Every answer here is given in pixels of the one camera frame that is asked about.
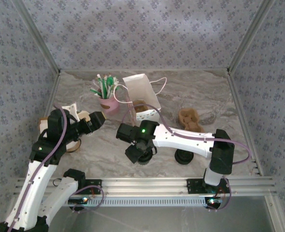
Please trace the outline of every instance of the pen cup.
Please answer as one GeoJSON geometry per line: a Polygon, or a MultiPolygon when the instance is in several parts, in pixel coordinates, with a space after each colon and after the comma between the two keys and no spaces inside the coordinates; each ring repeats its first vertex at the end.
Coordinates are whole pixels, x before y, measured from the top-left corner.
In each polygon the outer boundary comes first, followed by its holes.
{"type": "Polygon", "coordinates": [[[119,112],[119,102],[114,97],[109,99],[98,98],[103,112],[107,115],[115,115],[119,112]]]}

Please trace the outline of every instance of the brown toy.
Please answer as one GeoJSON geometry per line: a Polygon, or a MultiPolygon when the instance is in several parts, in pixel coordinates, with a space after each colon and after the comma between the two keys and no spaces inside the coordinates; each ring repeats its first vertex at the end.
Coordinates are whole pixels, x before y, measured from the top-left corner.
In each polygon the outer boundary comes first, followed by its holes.
{"type": "Polygon", "coordinates": [[[205,130],[199,125],[199,114],[193,108],[182,108],[178,113],[179,122],[185,127],[186,131],[204,133],[205,130]]]}

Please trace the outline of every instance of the white paper bag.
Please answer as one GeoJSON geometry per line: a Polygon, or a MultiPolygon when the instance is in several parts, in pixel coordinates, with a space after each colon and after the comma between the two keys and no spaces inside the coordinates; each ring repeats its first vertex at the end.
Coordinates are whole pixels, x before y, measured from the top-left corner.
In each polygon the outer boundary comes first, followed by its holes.
{"type": "MultiPolygon", "coordinates": [[[[159,111],[161,110],[161,105],[158,102],[157,94],[159,94],[164,86],[166,85],[167,78],[163,77],[157,81],[150,82],[146,74],[137,74],[133,76],[128,76],[123,78],[123,81],[126,86],[118,84],[118,86],[123,86],[128,90],[127,94],[127,102],[119,101],[117,98],[116,100],[120,103],[126,103],[128,104],[128,107],[133,106],[133,102],[136,100],[143,100],[146,102],[146,104],[152,105],[156,107],[159,111]],[[151,86],[151,83],[160,81],[162,79],[165,79],[165,83],[162,87],[162,89],[155,93],[153,91],[153,88],[151,86]]],[[[159,114],[156,110],[148,107],[148,110],[145,110],[143,112],[135,112],[134,108],[130,111],[131,117],[132,117],[132,123],[134,123],[136,126],[139,126],[141,121],[143,120],[151,120],[158,122],[159,121],[159,114]]]]}

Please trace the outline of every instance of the fabric wall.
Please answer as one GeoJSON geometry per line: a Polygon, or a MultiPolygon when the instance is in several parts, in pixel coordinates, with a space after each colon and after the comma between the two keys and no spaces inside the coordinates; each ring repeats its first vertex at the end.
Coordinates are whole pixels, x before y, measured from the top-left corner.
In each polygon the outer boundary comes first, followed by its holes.
{"type": "Polygon", "coordinates": [[[261,0],[24,0],[60,69],[227,67],[261,0]]]}
{"type": "Polygon", "coordinates": [[[266,175],[285,210],[285,0],[276,1],[233,74],[266,175]]]}
{"type": "Polygon", "coordinates": [[[14,177],[26,173],[56,74],[9,0],[0,0],[0,222],[14,177]]]}

